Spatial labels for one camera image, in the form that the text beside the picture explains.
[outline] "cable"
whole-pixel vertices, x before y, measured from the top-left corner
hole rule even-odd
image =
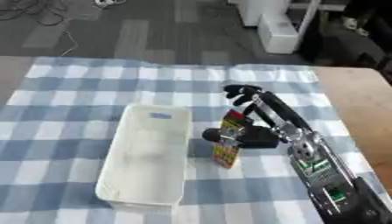
[[[68,37],[71,39],[71,41],[73,42],[73,46],[71,48],[69,48],[68,50],[64,51],[60,57],[64,57],[66,56],[68,53],[76,50],[76,48],[78,48],[79,44],[78,42],[76,42],[76,40],[72,37],[71,33],[69,31],[65,31],[65,33],[68,35]]]
[[[59,2],[62,7],[54,6],[56,1]],[[25,3],[29,3],[29,4],[25,7],[21,7],[21,4],[25,4]],[[9,0],[7,4],[8,4],[8,9],[0,10],[0,12],[3,12],[2,14],[0,14],[0,21],[8,21],[8,20],[20,18],[24,14],[38,16],[40,14],[43,14],[45,11],[48,11],[51,14],[53,14],[55,17],[57,17],[58,20],[52,23],[44,23],[42,22],[41,19],[37,19],[36,21],[37,23],[44,26],[54,26],[54,25],[61,24],[65,19],[65,17],[57,11],[65,12],[68,10],[67,5],[64,3],[63,0]],[[40,7],[38,10],[32,10],[36,7],[39,7],[40,5],[42,5],[42,7]],[[16,12],[16,14],[10,17],[3,17],[9,13],[14,13],[14,12]]]

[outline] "checkered tablecloth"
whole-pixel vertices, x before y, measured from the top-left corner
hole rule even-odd
[[[277,93],[388,199],[308,67],[38,58],[0,113],[0,223],[320,223],[289,165],[286,145],[243,150],[230,170],[210,159],[212,146],[201,132],[219,126],[231,108],[222,87],[234,83]],[[185,195],[172,216],[117,212],[95,196],[129,103],[192,111]]]

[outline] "carpet floor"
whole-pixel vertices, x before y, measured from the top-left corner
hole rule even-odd
[[[0,55],[57,57],[74,48],[66,57],[304,64],[295,54],[266,53],[256,29],[244,28],[236,7],[224,0],[128,0],[104,10],[92,0],[64,3],[65,22],[55,26],[37,23],[59,19],[50,12],[0,21]]]

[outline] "white plastic basket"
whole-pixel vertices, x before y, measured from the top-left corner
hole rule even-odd
[[[95,188],[114,208],[169,213],[184,191],[191,113],[186,108],[129,105]]]

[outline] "robotic hand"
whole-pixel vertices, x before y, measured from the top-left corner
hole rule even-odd
[[[235,106],[250,102],[242,112],[245,116],[255,112],[269,125],[244,127],[240,136],[234,136],[240,146],[276,146],[277,140],[288,144],[290,164],[324,223],[392,224],[392,213],[368,184],[355,177],[323,137],[278,97],[247,85],[229,85],[224,90],[228,99],[238,97]],[[212,132],[219,135],[219,130],[207,129],[203,137],[217,142],[219,137],[208,137]]]

